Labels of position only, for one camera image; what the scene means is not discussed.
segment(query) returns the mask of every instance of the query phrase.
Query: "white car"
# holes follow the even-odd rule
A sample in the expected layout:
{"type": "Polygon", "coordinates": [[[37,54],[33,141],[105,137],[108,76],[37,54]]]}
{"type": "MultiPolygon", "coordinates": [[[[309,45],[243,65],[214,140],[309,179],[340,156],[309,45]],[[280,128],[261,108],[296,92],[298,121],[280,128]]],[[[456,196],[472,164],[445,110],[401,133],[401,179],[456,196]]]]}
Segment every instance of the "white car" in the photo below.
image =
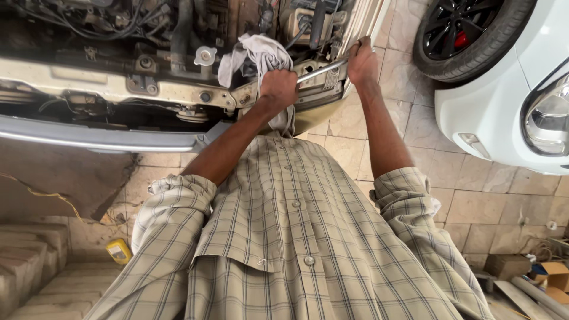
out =
{"type": "Polygon", "coordinates": [[[414,60],[427,76],[459,84],[435,91],[436,120],[447,138],[480,158],[569,174],[567,12],[567,0],[430,6],[414,60]]]}

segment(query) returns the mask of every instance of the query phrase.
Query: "car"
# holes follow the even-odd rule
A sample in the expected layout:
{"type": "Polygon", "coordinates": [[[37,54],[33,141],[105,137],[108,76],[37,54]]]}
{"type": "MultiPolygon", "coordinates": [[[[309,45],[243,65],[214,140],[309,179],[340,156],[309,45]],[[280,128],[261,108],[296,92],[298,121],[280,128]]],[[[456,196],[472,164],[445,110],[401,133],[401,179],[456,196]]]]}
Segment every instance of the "car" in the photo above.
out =
{"type": "Polygon", "coordinates": [[[467,153],[569,174],[569,2],[437,0],[414,43],[441,132],[467,153]]]}
{"type": "MultiPolygon", "coordinates": [[[[0,137],[99,152],[198,152],[251,107],[220,58],[245,34],[286,45],[299,76],[375,34],[389,0],[0,0],[0,137]]],[[[347,66],[303,83],[297,133],[338,109],[347,66]]]]}

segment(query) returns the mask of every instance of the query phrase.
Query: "engine bay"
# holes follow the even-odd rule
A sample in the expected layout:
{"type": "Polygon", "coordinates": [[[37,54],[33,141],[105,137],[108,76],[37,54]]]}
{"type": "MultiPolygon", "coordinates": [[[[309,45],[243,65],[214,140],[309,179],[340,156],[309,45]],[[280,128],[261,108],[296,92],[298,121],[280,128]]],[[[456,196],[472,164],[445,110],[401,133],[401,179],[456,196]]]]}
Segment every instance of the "engine bay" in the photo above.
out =
{"type": "MultiPolygon", "coordinates": [[[[299,75],[346,45],[347,0],[2,0],[0,114],[116,130],[204,132],[257,98],[246,60],[224,88],[223,54],[243,34],[287,50],[299,75]]],[[[345,68],[303,84],[298,108],[340,99],[345,68]]]]}

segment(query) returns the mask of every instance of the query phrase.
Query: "black alloy wheel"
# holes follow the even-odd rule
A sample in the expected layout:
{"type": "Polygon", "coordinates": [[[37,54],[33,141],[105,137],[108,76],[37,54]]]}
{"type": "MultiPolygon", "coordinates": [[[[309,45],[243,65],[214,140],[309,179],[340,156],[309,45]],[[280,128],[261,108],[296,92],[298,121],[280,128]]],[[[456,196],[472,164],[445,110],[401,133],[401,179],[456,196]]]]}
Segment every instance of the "black alloy wheel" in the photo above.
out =
{"type": "Polygon", "coordinates": [[[424,29],[424,54],[433,60],[454,57],[490,26],[504,0],[435,0],[424,29]]]}

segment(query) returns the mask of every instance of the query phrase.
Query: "yellow wire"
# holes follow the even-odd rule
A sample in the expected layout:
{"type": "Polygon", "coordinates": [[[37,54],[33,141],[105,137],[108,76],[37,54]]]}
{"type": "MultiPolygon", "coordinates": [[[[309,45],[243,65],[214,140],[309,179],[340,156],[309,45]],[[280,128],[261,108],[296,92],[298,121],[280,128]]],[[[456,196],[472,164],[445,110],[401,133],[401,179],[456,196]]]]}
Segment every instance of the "yellow wire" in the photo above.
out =
{"type": "Polygon", "coordinates": [[[79,216],[79,212],[77,211],[77,209],[75,209],[75,206],[74,206],[71,202],[69,202],[69,200],[67,200],[66,197],[64,197],[64,196],[62,196],[62,195],[60,195],[60,194],[46,194],[46,193],[43,193],[43,192],[34,191],[34,190],[32,190],[32,188],[28,187],[28,185],[26,185],[26,184],[23,183],[22,181],[20,181],[20,180],[14,178],[14,177],[12,177],[11,175],[9,175],[9,174],[7,174],[7,173],[2,173],[2,172],[0,172],[0,177],[8,178],[8,179],[14,180],[14,181],[16,181],[16,182],[19,182],[20,184],[22,184],[23,186],[25,186],[31,194],[33,194],[33,195],[35,195],[35,196],[56,196],[56,197],[58,197],[59,199],[65,201],[67,204],[69,204],[69,205],[73,208],[73,211],[75,212],[75,215],[77,216],[77,218],[79,218],[79,221],[84,222],[83,219],[81,219],[81,216],[79,216]]]}
{"type": "Polygon", "coordinates": [[[490,304],[491,304],[491,305],[494,305],[494,306],[501,306],[501,307],[503,307],[504,309],[508,309],[508,310],[510,310],[511,312],[513,312],[513,313],[515,313],[515,314],[517,314],[517,315],[521,315],[522,317],[524,317],[524,318],[526,318],[526,319],[532,320],[530,317],[526,317],[525,315],[523,315],[523,314],[521,314],[521,313],[515,311],[514,309],[510,309],[510,308],[508,308],[508,307],[506,307],[505,305],[502,305],[502,304],[500,304],[500,303],[490,302],[490,304]]]}

